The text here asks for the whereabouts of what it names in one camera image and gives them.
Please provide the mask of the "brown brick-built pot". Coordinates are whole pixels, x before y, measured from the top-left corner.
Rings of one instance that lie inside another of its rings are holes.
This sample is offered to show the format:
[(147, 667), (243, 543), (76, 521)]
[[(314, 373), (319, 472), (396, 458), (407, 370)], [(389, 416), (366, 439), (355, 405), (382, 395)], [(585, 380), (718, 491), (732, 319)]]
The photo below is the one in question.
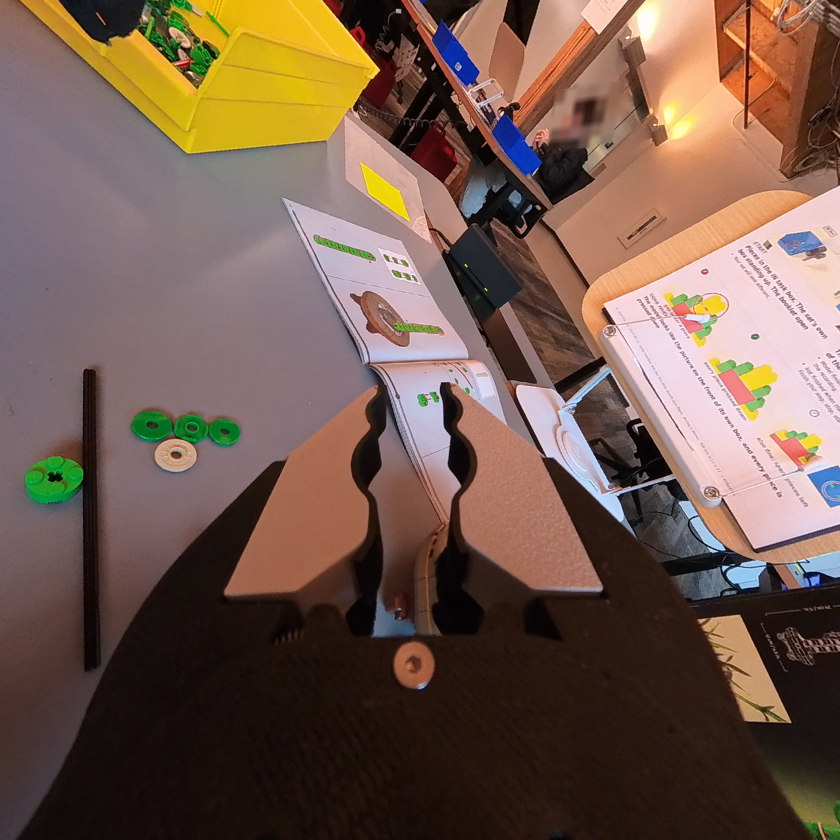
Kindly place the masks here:
[(417, 634), (440, 636), (434, 619), (434, 606), (438, 602), (438, 559), (448, 542), (448, 522), (440, 524), (420, 543), (413, 572), (413, 591), (398, 591), (387, 602), (385, 610), (397, 622), (410, 621)]

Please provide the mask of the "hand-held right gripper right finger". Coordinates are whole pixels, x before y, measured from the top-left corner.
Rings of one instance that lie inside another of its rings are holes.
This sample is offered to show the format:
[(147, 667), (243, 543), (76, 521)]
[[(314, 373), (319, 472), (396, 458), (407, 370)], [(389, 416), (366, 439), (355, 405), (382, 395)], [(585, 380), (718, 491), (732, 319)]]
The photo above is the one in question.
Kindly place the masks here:
[(539, 451), (457, 385), (442, 384), (459, 487), (436, 562), (436, 627), (474, 634), (492, 606), (595, 596), (603, 585)]

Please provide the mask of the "open instruction booklet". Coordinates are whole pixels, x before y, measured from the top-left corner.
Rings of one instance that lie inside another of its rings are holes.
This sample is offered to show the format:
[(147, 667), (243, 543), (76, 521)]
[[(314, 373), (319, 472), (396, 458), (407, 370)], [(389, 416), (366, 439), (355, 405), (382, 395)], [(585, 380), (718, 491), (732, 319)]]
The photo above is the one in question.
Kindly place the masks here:
[(459, 483), (448, 467), (441, 385), (506, 420), (489, 369), (439, 309), (404, 244), (284, 199), (362, 362), (377, 373), (406, 452), (442, 522)]

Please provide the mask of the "grey desk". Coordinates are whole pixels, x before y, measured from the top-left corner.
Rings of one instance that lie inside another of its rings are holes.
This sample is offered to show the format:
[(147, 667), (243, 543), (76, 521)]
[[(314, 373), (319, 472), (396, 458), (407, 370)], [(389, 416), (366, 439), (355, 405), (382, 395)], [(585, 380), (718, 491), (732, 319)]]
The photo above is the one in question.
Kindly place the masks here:
[[(283, 203), (402, 240), (448, 321), (497, 362), (435, 245), (349, 184), (329, 142), (185, 154), (20, 2), (2, 2), (2, 838), (54, 780), (104, 668), (82, 666), (81, 500), (39, 505), (27, 469), (77, 458), (98, 371), (100, 611), (107, 663), (179, 555), (273, 461), (378, 382)], [(224, 417), (167, 472), (142, 411)]]

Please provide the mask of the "blue plastic bin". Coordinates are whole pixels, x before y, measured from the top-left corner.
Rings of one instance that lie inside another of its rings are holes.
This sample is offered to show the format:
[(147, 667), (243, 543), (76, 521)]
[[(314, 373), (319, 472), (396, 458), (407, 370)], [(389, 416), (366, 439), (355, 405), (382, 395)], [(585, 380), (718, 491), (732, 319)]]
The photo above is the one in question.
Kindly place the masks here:
[(492, 135), (505, 155), (522, 174), (532, 175), (539, 169), (540, 157), (506, 113), (502, 113), (498, 118), (492, 129)]
[(478, 67), (444, 21), (437, 25), (433, 45), (463, 86), (468, 88), (476, 83), (480, 74)]

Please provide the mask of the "black printed product box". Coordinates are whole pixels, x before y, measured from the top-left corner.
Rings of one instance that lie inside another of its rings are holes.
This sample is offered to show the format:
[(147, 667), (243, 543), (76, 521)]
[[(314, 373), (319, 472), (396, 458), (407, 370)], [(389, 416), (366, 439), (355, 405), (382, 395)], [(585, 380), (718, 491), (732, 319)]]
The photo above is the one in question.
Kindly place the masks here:
[(805, 829), (838, 838), (838, 583), (691, 606)]

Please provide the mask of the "red bin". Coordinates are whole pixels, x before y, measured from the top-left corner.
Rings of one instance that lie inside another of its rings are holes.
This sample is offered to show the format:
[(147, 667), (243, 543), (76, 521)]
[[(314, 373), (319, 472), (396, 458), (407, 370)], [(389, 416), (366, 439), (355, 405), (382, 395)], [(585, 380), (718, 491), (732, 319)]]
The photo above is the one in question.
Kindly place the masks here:
[(362, 91), (361, 98), (374, 108), (382, 110), (396, 84), (396, 64), (392, 59), (385, 58), (377, 52), (372, 57), (379, 71)]
[(455, 148), (449, 142), (445, 129), (434, 122), (411, 152), (411, 158), (441, 183), (446, 183), (459, 163)]

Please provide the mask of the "pile of green brick pieces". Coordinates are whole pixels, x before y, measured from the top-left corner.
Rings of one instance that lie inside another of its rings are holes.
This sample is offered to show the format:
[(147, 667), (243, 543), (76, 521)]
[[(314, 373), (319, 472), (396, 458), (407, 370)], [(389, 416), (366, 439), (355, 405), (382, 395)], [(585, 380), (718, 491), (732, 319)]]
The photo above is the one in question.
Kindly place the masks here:
[(191, 1), (144, 2), (136, 28), (194, 88), (202, 86), (231, 35), (212, 11)]

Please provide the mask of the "long brown table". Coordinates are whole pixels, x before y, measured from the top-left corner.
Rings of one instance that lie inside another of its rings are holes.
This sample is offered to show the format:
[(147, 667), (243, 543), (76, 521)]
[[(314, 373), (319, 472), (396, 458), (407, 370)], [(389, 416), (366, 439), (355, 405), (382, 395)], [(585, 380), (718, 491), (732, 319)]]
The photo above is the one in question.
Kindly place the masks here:
[(475, 103), (468, 88), (457, 78), (454, 70), (446, 65), (434, 44), (437, 25), (424, 5), (410, 1), (403, 1), (402, 5), (412, 19), (419, 37), (417, 60), (425, 77), (420, 92), (409, 105), (406, 118), (434, 120), (441, 112), (446, 112), (462, 141), (481, 163), (487, 165), (498, 161), (505, 176), (505, 184), (492, 192), (481, 210), (469, 216), (469, 220), (474, 224), (485, 224), (493, 217), (498, 217), (504, 207), (510, 207), (510, 195), (517, 193), (524, 209), (517, 210), (522, 221), (514, 222), (513, 227), (517, 235), (523, 237), (552, 208), (549, 198), (532, 175), (521, 171), (516, 161), (498, 143), (481, 111), (482, 107), (489, 107), (489, 102)]

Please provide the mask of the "instruction sheet on stand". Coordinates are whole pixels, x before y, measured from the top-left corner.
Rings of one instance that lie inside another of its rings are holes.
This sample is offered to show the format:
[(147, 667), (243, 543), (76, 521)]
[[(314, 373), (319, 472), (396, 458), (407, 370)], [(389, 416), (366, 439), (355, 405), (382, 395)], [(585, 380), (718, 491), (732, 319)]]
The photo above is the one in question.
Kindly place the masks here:
[(629, 293), (637, 293), (647, 284), (667, 277), (715, 250), (730, 245), (736, 239), (750, 234), (811, 199), (802, 192), (784, 190), (746, 196), (606, 272), (591, 284), (582, 304), (584, 322), (595, 340), (597, 349), (609, 363), (616, 382), (643, 420), (709, 532), (727, 550), (744, 555), (750, 560), (781, 565), (799, 563), (839, 551), (838, 531), (817, 534), (809, 539), (762, 552), (751, 549), (749, 541), (728, 509), (722, 506), (705, 506), (708, 499), (687, 470), (685, 457), (678, 451), (675, 426), (670, 421), (660, 421), (657, 417), (658, 409), (655, 409), (650, 401), (653, 396), (650, 387), (640, 381), (636, 373), (630, 373), (627, 366), (617, 359), (616, 351), (610, 345), (611, 341), (603, 336), (603, 330), (607, 328), (605, 306), (609, 301)]

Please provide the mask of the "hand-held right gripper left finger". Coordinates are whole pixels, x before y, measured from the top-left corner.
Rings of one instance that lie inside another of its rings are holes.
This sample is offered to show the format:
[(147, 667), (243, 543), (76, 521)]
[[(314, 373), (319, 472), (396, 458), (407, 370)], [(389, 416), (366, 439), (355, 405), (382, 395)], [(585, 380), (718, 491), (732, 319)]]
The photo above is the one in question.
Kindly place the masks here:
[(351, 633), (370, 636), (383, 547), (370, 485), (382, 467), (381, 386), (364, 392), (283, 463), (227, 583), (229, 601), (337, 606)]

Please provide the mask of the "yellow paper sheet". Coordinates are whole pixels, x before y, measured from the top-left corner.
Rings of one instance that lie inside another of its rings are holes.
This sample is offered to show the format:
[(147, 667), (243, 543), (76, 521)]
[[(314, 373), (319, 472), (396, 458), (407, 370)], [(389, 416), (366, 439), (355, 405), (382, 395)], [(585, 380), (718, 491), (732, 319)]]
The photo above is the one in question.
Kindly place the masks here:
[(369, 197), (382, 204), (397, 216), (410, 222), (411, 218), (407, 211), (402, 192), (365, 163), (360, 163), (360, 168), (364, 179), (364, 187)]

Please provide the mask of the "black electronic box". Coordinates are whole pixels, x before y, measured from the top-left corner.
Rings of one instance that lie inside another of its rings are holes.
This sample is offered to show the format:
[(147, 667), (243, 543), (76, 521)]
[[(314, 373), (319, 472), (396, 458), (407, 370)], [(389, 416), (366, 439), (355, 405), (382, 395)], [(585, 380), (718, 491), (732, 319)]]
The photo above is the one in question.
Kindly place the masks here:
[(468, 226), (451, 245), (448, 259), (461, 290), (482, 318), (508, 304), (523, 289), (497, 246), (477, 224)]

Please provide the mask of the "yellow plastic bin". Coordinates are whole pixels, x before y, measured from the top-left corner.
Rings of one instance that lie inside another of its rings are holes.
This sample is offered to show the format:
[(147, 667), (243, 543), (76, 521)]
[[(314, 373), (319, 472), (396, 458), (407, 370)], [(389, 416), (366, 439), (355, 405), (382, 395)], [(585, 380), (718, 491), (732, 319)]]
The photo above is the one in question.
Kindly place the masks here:
[(189, 154), (327, 140), (377, 74), (324, 2), (198, 4), (231, 35), (194, 88), (137, 29), (99, 43), (62, 2), (24, 2)]

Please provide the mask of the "white wall notice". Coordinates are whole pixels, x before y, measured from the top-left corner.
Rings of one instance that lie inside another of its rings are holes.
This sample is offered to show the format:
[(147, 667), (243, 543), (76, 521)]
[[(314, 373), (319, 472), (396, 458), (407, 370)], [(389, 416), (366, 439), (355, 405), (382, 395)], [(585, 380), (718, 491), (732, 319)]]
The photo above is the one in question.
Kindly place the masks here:
[(586, 23), (600, 35), (621, 11), (626, 1), (591, 0), (584, 6), (581, 15)]

